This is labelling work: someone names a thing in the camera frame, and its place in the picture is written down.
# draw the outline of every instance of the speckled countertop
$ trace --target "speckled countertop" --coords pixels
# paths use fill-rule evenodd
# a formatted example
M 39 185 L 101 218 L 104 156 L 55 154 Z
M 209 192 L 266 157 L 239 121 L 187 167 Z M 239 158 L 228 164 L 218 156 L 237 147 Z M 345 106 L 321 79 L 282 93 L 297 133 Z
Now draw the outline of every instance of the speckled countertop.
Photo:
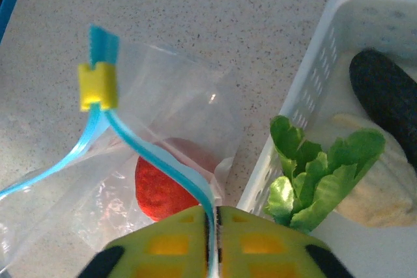
M 85 115 L 75 69 L 88 52 L 79 30 L 95 22 L 234 73 L 245 125 L 227 186 L 227 202 L 236 204 L 326 1 L 18 0 L 0 47 L 0 186 L 57 161 L 76 142 Z M 66 229 L 55 232 L 13 265 L 14 277 L 78 272 L 91 252 Z

